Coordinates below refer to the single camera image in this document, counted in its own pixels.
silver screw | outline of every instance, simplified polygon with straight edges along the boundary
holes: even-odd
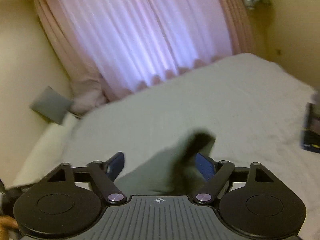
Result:
[[[114,202],[118,202],[124,199],[124,195],[120,194],[120,193],[113,193],[111,195],[108,196],[108,199]]]
[[[201,202],[206,202],[211,199],[211,196],[207,193],[201,193],[201,194],[196,195],[196,199]]]

beige wall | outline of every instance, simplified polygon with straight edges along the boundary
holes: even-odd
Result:
[[[271,0],[250,12],[258,55],[320,86],[320,0]]]
[[[70,97],[68,77],[30,1],[0,3],[0,177],[10,185],[48,123],[29,109],[47,87]]]

hand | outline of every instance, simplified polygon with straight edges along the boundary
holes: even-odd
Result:
[[[8,229],[17,229],[17,221],[9,216],[0,216],[0,240],[8,240]]]

curtain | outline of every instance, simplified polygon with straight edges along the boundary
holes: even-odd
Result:
[[[253,50],[241,0],[35,0],[35,4],[74,84],[94,82],[96,91],[110,100]],[[100,103],[98,97],[91,105]]]

pink curtain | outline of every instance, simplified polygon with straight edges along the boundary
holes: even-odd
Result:
[[[35,0],[35,4],[74,83],[95,82],[96,91],[115,100],[216,59],[252,52],[244,6],[241,0],[232,1]]]

